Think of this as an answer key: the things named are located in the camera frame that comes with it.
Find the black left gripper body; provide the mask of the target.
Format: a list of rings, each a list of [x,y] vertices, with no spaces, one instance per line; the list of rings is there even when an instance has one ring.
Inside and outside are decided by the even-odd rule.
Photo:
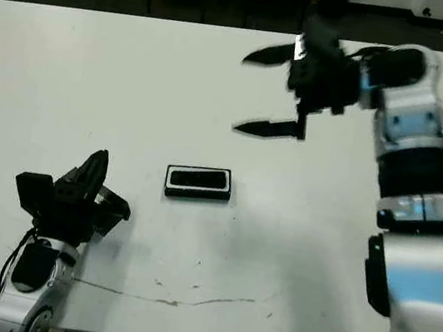
[[[120,221],[128,221],[130,210],[127,201],[107,187],[101,187],[96,196],[87,196],[59,180],[53,185],[52,198],[38,207],[33,224],[40,236],[79,246],[92,235],[105,236]]]

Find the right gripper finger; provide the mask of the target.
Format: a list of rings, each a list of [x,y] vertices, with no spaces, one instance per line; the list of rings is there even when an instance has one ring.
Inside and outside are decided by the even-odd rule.
[[[237,123],[233,129],[240,133],[246,133],[247,135],[266,138],[296,137],[297,123],[295,121],[255,120]]]
[[[262,66],[280,66],[289,62],[294,57],[294,44],[272,45],[248,53],[242,62],[245,64],[256,64]]]

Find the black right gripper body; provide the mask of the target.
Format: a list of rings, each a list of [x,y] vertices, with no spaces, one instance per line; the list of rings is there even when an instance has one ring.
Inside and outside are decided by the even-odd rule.
[[[347,56],[338,40],[317,40],[298,35],[294,41],[287,87],[298,100],[296,120],[282,123],[280,134],[306,138],[309,114],[329,108],[334,115],[357,103],[360,95],[360,65]]]

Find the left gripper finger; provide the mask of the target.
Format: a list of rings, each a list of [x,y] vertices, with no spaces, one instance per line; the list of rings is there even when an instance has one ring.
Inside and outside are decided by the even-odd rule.
[[[85,182],[85,195],[96,196],[105,181],[109,152],[98,150],[88,159],[83,181]]]
[[[86,195],[95,184],[100,170],[102,151],[98,150],[91,154],[80,166],[72,168],[62,177],[62,180],[75,187],[83,195]]]

